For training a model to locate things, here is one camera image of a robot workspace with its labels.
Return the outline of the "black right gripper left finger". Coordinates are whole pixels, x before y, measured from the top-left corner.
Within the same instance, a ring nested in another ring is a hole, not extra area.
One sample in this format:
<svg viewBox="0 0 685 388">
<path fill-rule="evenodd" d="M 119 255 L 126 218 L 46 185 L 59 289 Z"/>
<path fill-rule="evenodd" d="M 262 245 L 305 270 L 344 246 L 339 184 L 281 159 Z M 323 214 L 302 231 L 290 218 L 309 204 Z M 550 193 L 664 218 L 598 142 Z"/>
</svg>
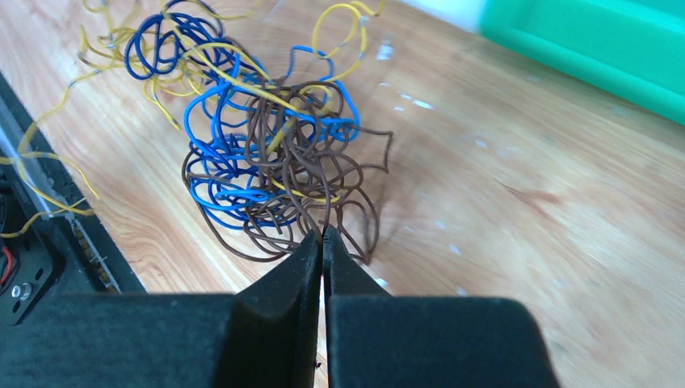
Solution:
<svg viewBox="0 0 685 388">
<path fill-rule="evenodd" d="M 311 387 L 317 360 L 322 244 L 309 233 L 233 295 L 215 387 Z"/>
</svg>

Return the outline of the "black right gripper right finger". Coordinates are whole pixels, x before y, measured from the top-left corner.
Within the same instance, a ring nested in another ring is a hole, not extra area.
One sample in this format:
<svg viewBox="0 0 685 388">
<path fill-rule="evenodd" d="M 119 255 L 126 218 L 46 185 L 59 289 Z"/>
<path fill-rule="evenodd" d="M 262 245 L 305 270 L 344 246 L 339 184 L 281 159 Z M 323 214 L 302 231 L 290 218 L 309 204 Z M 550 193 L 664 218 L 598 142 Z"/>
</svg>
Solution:
<svg viewBox="0 0 685 388">
<path fill-rule="evenodd" d="M 556 387 L 540 328 L 500 297 L 394 297 L 323 240 L 332 387 Z"/>
</svg>

